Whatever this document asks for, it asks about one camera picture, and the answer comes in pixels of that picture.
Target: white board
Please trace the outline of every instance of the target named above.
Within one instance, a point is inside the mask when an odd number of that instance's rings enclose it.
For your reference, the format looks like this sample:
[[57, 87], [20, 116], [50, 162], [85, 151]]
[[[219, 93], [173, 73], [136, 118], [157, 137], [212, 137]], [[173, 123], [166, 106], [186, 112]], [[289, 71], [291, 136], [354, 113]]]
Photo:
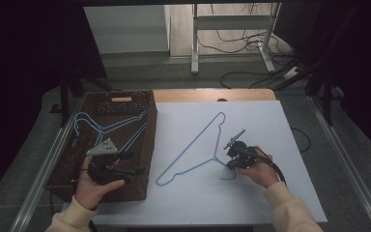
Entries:
[[[211, 159], [219, 129], [216, 151], [219, 160], [224, 163], [230, 160], [223, 147], [232, 136], [246, 129], [239, 140], [248, 146], [258, 145], [273, 155], [290, 192], [306, 203], [316, 221], [327, 221], [279, 101], [158, 103], [157, 110], [156, 147], [147, 199], [100, 204], [95, 224], [190, 226], [271, 223], [271, 207], [263, 197], [264, 188], [238, 174], [232, 181], [221, 180], [234, 173], [217, 161], [209, 161], [177, 176], [166, 186], [155, 183], [182, 152], [161, 177], [160, 183], [170, 180], [177, 172]], [[212, 119], [213, 123], [202, 132]]]

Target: person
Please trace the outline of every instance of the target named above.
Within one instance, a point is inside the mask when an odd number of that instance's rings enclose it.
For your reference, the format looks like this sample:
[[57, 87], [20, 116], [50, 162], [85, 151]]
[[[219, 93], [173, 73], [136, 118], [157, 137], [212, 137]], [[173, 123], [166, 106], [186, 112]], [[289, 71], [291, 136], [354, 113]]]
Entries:
[[[267, 156], [259, 147], [255, 147], [258, 154]], [[91, 161], [88, 157], [83, 162], [82, 169], [86, 169]], [[249, 177], [254, 183], [264, 187], [264, 196], [271, 204], [272, 224], [276, 232], [321, 232], [321, 227], [315, 222], [312, 213], [305, 203], [294, 197], [288, 191], [285, 183], [280, 182], [275, 170], [264, 161], [257, 160], [247, 169], [236, 168], [241, 175]], [[81, 232], [89, 231], [89, 222], [98, 212], [97, 206], [101, 198], [108, 192], [118, 189], [125, 184], [123, 180], [115, 181], [104, 186], [93, 182], [87, 171], [82, 171], [77, 182], [76, 195], [72, 198], [68, 209], [53, 216], [52, 224], [46, 232]]]

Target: sleeve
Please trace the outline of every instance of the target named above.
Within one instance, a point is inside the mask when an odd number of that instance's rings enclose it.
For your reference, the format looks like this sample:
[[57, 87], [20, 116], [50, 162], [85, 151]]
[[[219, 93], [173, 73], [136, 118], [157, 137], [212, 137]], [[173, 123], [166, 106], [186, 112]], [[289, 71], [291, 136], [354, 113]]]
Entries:
[[271, 204], [272, 223], [277, 232], [323, 231], [309, 208], [288, 191], [285, 183], [273, 184], [267, 188], [264, 196]]
[[89, 222], [98, 210], [90, 211], [81, 206], [74, 197], [68, 209], [62, 213], [57, 213], [52, 218], [52, 224], [46, 232], [81, 232], [90, 231]]

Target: white wall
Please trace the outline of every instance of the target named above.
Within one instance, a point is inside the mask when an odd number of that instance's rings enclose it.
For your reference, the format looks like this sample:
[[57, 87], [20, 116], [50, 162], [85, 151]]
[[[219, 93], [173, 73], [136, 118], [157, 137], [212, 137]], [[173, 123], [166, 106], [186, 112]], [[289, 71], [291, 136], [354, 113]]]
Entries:
[[164, 6], [85, 7], [100, 54], [167, 51]]

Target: hand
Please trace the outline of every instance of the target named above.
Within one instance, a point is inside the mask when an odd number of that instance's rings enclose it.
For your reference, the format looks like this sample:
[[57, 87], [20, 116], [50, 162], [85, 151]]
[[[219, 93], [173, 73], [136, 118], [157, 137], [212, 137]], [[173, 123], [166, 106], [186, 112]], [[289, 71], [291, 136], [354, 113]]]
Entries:
[[[255, 151], [259, 155], [264, 157], [267, 156], [269, 159], [272, 160], [272, 156], [264, 154], [260, 147], [256, 146]], [[238, 173], [251, 178], [253, 182], [264, 187], [265, 189], [279, 182], [276, 171], [261, 159], [257, 159], [254, 165], [252, 165], [250, 168], [243, 169], [237, 167], [236, 170]]]
[[77, 181], [76, 195], [74, 198], [76, 201], [88, 210], [93, 210], [98, 206], [101, 198], [108, 192], [114, 189], [118, 189], [125, 184], [124, 180], [114, 181], [107, 185], [101, 186], [87, 174], [87, 168], [91, 162], [92, 157], [87, 157], [83, 161], [82, 169], [79, 179]]

